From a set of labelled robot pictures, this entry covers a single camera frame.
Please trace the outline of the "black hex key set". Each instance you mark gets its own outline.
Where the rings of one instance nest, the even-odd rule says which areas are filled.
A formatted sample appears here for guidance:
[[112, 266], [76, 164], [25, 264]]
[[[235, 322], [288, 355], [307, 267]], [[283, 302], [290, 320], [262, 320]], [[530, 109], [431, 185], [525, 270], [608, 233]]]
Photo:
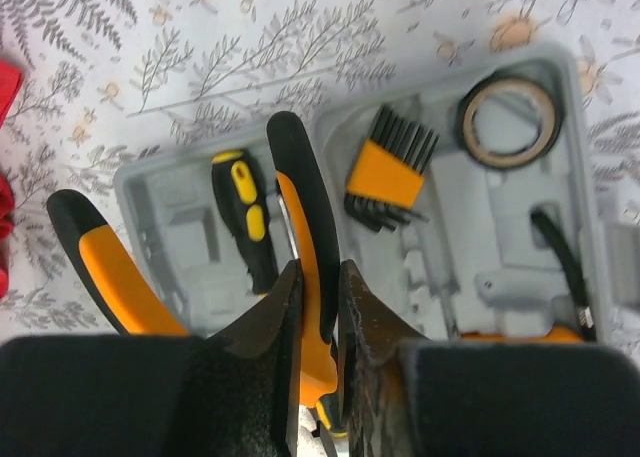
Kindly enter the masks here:
[[347, 178], [344, 210], [378, 233], [428, 218], [414, 209], [439, 136], [382, 105]]

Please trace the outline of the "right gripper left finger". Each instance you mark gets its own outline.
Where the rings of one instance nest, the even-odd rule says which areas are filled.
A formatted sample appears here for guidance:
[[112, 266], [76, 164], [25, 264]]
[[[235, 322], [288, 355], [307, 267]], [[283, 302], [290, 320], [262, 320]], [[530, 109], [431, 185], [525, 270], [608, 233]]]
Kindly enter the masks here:
[[5, 456], [292, 456], [303, 276], [214, 336], [49, 335], [1, 348]]

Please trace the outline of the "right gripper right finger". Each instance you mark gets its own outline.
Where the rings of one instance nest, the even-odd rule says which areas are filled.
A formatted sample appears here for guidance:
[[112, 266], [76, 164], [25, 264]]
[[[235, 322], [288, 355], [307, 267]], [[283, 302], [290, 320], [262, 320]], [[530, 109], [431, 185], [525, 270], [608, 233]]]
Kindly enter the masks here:
[[340, 268], [353, 456], [635, 456], [639, 372], [599, 344], [432, 341]]

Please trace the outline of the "floral table mat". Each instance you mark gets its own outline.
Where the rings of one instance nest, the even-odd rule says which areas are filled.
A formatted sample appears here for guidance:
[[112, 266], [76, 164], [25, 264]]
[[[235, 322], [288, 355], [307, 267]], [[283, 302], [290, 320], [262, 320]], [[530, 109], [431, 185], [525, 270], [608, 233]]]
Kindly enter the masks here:
[[[276, 111], [310, 124], [376, 91], [556, 43], [579, 79], [611, 286], [610, 341], [578, 344], [618, 350], [610, 313], [639, 301], [639, 232], [600, 218], [591, 155], [616, 147], [624, 121], [591, 130], [584, 114], [610, 100], [608, 80], [637, 70], [615, 62], [616, 33], [638, 19], [639, 0], [1, 0], [1, 56], [23, 75], [1, 132], [16, 204], [2, 309], [48, 325], [31, 336], [131, 336], [107, 319], [60, 243], [47, 211], [56, 191], [83, 194], [142, 275], [115, 194], [121, 167], [256, 128]], [[311, 410], [321, 443], [343, 433], [350, 454], [339, 336], [338, 289], [338, 386], [300, 406], [298, 423]]]

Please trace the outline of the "red cloth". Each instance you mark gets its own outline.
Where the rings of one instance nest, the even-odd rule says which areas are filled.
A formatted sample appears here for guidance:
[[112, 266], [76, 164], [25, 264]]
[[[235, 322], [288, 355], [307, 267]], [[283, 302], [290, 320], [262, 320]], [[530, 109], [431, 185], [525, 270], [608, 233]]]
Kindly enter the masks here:
[[[1, 62], [1, 124], [5, 123], [23, 82], [23, 75], [16, 67]], [[11, 217], [15, 209], [15, 194], [9, 178], [1, 171], [1, 298], [9, 290], [9, 247], [8, 238], [13, 232]]]

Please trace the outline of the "orange tape measure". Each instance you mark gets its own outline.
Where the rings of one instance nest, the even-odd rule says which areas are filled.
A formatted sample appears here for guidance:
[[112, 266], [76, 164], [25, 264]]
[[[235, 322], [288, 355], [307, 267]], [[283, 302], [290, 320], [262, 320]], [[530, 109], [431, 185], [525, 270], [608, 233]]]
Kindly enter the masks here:
[[573, 310], [579, 324], [579, 331], [574, 332], [563, 326], [552, 326], [544, 336], [510, 337], [504, 333], [482, 334], [468, 332], [463, 333], [461, 338], [478, 342], [595, 343], [597, 341], [596, 324], [589, 305], [589, 293], [581, 263], [569, 248], [563, 232], [541, 208], [533, 210], [530, 219], [559, 261], [570, 292]]

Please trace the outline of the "black yellow screwdriver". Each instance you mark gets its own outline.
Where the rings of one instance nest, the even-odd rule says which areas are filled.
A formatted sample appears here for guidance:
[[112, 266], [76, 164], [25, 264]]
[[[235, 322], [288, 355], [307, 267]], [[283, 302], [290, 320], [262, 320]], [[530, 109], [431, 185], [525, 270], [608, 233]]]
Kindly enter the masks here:
[[212, 159], [211, 181], [220, 216], [252, 278], [252, 291], [266, 294], [279, 271], [260, 166], [246, 149], [223, 151]]

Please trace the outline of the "orange handled pliers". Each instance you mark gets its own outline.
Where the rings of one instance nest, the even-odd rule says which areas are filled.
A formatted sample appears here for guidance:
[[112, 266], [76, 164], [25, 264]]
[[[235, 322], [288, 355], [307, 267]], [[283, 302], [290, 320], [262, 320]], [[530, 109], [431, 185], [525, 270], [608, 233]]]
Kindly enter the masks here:
[[254, 307], [209, 339], [178, 322], [153, 293], [102, 214], [80, 192], [47, 201], [56, 235], [107, 319], [154, 351], [180, 344], [185, 363], [166, 390], [165, 456], [290, 456], [300, 406], [338, 386], [330, 342], [339, 247], [329, 199], [302, 121], [266, 126], [298, 257]]

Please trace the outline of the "black electrical tape roll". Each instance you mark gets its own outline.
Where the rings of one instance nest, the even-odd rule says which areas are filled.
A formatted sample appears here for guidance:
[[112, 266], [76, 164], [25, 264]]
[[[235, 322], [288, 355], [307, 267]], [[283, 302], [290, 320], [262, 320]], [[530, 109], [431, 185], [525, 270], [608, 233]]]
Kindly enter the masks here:
[[560, 135], [564, 116], [561, 100], [546, 86], [496, 72], [458, 103], [454, 136], [477, 163], [505, 171], [546, 155]]

